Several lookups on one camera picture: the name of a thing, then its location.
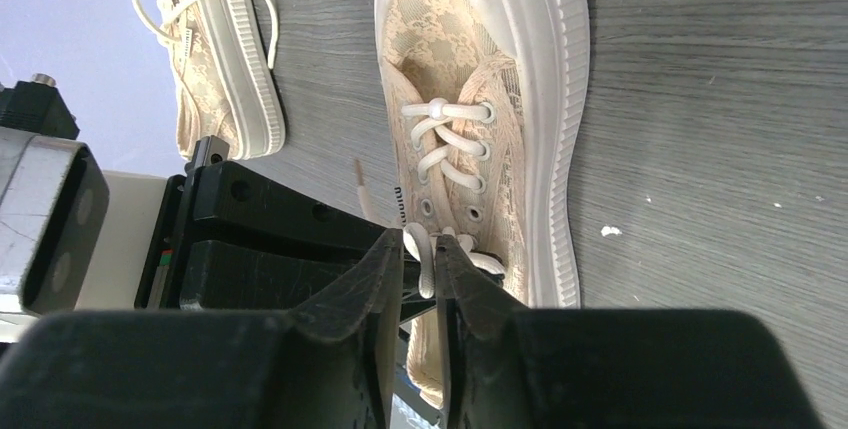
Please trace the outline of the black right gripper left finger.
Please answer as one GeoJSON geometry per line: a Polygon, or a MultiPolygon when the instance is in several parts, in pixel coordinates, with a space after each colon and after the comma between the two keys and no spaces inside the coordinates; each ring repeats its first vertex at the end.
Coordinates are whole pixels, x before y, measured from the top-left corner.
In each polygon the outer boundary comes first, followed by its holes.
{"type": "Polygon", "coordinates": [[[385,428],[403,237],[290,310],[74,311],[1,360],[5,428],[385,428]]]}

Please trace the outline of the beige lace sneaker with laces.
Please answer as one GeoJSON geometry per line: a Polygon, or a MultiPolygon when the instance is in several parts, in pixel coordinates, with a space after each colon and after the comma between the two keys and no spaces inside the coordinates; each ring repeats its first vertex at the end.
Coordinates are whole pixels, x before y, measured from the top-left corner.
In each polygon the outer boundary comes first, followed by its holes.
{"type": "Polygon", "coordinates": [[[567,184],[590,69],[587,0],[375,0],[406,252],[436,240],[530,307],[577,308],[567,184]]]}

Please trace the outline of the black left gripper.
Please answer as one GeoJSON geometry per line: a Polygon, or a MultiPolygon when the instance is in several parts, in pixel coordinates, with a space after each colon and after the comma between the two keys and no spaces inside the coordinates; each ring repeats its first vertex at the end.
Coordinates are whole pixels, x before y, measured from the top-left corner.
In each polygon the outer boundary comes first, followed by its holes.
{"type": "Polygon", "coordinates": [[[201,141],[166,185],[136,296],[149,324],[405,323],[434,303],[399,231],[329,207],[201,141]]]}

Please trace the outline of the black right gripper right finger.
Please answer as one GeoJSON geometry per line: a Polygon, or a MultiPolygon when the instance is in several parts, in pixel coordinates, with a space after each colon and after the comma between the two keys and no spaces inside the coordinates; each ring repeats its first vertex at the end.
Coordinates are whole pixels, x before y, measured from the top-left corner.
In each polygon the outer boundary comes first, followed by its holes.
{"type": "Polygon", "coordinates": [[[781,345],[715,309],[531,309],[434,256],[449,428],[818,428],[781,345]]]}

